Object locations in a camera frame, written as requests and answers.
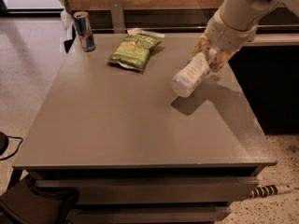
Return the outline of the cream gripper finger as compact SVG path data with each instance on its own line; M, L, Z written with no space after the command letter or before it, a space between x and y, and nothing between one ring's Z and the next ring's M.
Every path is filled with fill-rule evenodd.
M198 40L196 41L196 43L194 44L193 49L192 49L192 55L195 55L201 49L212 48L214 46L215 46L215 44L210 40L210 38L208 36L208 32L204 31L201 34L201 36L198 38Z
M233 51L225 51L219 48L214 48L216 51L215 56L210 65L211 71L214 73L219 72L229 60L235 55Z

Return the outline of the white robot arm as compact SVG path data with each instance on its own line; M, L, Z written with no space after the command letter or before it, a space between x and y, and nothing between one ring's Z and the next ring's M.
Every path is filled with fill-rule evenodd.
M193 53L216 50L209 60L201 56L201 71L219 71L256 34L259 21L280 4L299 16L299 0L224 0L195 43Z

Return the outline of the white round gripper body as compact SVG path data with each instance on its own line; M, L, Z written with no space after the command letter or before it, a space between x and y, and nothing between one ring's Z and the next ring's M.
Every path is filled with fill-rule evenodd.
M206 35L215 47L225 52L237 52L254 36L257 29L256 22L252 22L244 28L241 27L241 22L242 20L237 16L226 21L221 8L219 8L207 23Z

